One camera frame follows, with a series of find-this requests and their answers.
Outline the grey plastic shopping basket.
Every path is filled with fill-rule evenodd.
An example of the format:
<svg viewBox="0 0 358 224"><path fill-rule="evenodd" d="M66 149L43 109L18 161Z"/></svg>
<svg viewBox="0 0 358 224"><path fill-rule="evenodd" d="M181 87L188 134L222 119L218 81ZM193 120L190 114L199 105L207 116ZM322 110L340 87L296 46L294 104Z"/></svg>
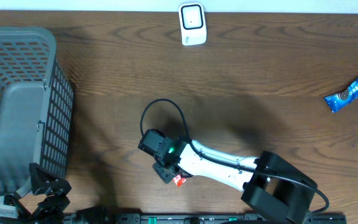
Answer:
<svg viewBox="0 0 358 224"><path fill-rule="evenodd" d="M30 192L31 163L67 169L74 92L41 27L0 27L0 203Z"/></svg>

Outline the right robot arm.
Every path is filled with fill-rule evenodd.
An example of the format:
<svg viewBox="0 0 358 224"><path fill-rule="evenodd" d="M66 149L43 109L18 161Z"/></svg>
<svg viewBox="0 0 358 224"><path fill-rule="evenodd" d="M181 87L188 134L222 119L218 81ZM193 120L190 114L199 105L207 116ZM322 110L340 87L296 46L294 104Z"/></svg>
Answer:
<svg viewBox="0 0 358 224"><path fill-rule="evenodd" d="M275 153L240 157L219 152L200 142L170 139L149 129L138 145L155 159L154 170L167 184L181 185L203 176L241 192L241 199L263 218L279 223L304 223L316 182Z"/></svg>

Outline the red Nescafe coffee stick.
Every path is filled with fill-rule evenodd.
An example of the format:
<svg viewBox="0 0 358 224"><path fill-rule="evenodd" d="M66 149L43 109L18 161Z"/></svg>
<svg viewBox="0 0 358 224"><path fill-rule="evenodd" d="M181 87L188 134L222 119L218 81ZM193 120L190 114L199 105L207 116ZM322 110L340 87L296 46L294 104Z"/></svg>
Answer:
<svg viewBox="0 0 358 224"><path fill-rule="evenodd" d="M181 174L178 174L173 178L173 182L175 183L175 185L177 187L180 187L181 185L183 185L186 182L186 178L182 177Z"/></svg>

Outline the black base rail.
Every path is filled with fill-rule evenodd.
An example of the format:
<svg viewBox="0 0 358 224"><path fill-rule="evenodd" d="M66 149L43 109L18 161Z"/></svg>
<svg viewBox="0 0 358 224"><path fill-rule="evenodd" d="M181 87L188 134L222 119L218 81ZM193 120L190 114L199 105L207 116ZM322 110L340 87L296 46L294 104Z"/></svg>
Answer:
<svg viewBox="0 0 358 224"><path fill-rule="evenodd" d="M244 214L144 214L144 213L111 213L104 206L79 210L66 215L63 224L236 224L236 223L271 223L257 213Z"/></svg>

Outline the blue Oreo cookie pack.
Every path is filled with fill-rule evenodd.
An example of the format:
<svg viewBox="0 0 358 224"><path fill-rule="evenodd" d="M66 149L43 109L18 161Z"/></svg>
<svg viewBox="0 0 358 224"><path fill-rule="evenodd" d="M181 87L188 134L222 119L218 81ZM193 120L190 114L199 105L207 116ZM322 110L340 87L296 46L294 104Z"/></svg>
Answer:
<svg viewBox="0 0 358 224"><path fill-rule="evenodd" d="M356 98L358 98L358 77L344 91L325 96L324 101L333 113L337 113Z"/></svg>

